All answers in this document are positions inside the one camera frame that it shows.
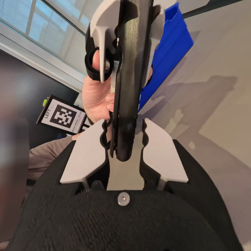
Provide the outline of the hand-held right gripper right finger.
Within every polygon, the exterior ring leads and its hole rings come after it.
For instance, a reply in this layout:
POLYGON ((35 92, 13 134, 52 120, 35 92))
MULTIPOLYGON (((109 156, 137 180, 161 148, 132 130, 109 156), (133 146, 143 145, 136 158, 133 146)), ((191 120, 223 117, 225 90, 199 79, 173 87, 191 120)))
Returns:
POLYGON ((172 137, 146 118, 142 124, 143 149, 140 156, 140 175, 144 189, 164 190, 168 181, 189 181, 172 137))

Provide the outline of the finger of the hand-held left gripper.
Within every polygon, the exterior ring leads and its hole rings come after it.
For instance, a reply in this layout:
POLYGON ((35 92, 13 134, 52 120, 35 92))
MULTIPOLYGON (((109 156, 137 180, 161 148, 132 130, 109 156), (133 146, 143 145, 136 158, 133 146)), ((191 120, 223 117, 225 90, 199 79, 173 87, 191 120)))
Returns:
POLYGON ((104 0, 93 14, 90 22, 90 36, 95 47, 99 47, 100 81, 105 81, 105 52, 106 49, 115 54, 113 41, 116 38, 115 28, 119 21, 120 0, 104 0))
POLYGON ((146 40, 146 65, 144 66, 143 79, 141 87, 145 87, 148 83, 150 69, 154 53, 160 44, 165 23, 165 8, 161 5, 153 6, 152 19, 150 22, 150 31, 146 40))

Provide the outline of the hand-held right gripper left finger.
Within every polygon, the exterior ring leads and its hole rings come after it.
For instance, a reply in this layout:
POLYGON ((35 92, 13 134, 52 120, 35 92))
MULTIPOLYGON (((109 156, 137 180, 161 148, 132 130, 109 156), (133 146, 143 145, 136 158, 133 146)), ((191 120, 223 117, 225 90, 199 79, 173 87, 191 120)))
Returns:
POLYGON ((81 182, 84 188, 100 181, 108 186, 110 165, 107 152, 107 122, 99 120, 77 138, 60 179, 61 184, 81 182))

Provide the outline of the black remote control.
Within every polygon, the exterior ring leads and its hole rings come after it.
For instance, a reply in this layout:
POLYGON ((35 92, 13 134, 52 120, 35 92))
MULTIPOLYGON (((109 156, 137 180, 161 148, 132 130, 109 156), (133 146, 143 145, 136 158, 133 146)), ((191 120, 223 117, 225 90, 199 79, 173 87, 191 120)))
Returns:
POLYGON ((132 154, 140 92, 148 79, 152 0, 122 1, 117 28, 119 66, 112 117, 111 157, 125 162, 132 154))

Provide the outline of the blue plastic bin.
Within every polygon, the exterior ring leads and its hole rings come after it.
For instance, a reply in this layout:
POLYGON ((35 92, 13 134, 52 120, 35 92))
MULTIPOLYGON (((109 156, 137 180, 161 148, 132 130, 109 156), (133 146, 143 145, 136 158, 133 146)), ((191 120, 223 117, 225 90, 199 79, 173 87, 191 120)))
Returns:
POLYGON ((141 91, 139 111, 192 46, 192 37, 177 2, 165 10, 164 32, 152 62, 152 79, 141 91))

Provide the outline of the person's left hand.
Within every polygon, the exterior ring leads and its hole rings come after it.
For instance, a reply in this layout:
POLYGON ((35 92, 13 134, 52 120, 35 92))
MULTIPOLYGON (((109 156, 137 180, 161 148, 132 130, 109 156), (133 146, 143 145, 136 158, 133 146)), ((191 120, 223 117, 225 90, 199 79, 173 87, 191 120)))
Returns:
POLYGON ((85 77, 82 88, 83 108, 93 123, 101 119, 110 120, 109 111, 114 109, 114 93, 111 93, 111 76, 104 81, 85 77))

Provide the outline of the person's taupe shirt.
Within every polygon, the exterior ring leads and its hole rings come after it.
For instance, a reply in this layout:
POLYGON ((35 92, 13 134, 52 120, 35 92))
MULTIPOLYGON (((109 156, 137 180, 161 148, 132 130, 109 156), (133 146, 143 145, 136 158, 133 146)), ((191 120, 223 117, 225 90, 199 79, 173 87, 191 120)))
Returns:
POLYGON ((72 136, 68 136, 30 149, 27 179, 38 180, 71 142, 72 136))

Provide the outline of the framed checkered tag sign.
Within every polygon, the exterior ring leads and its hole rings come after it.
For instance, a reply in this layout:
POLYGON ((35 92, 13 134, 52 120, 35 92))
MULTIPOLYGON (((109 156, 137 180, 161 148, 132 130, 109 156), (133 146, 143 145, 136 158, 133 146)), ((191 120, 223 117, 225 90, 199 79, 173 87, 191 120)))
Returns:
POLYGON ((77 135, 90 127, 87 122, 83 108, 50 95, 36 124, 57 129, 65 134, 77 135))

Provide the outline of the window with white blind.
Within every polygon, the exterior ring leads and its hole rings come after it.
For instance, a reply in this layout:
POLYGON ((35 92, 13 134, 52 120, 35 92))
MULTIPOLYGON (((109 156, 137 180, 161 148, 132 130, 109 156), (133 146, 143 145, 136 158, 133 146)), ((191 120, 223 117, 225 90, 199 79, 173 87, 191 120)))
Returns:
POLYGON ((0 1, 1 22, 86 76, 85 33, 49 1, 0 1))

